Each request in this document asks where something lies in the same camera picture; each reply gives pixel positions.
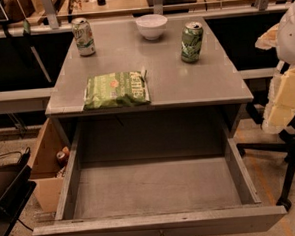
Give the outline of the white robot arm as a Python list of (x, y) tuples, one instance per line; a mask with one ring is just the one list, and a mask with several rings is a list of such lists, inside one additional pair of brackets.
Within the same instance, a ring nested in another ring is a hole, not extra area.
[(277, 50), (279, 64), (270, 81), (262, 130), (280, 133), (295, 116), (295, 2), (278, 24), (257, 39), (255, 47)]

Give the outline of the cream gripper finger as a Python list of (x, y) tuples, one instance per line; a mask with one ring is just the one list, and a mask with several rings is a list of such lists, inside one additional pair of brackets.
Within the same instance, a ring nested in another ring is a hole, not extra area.
[(270, 82), (262, 130), (278, 134), (295, 117), (295, 65), (284, 74), (276, 71)]
[(273, 25), (255, 42), (255, 47), (262, 50), (269, 50), (277, 46), (278, 24)]

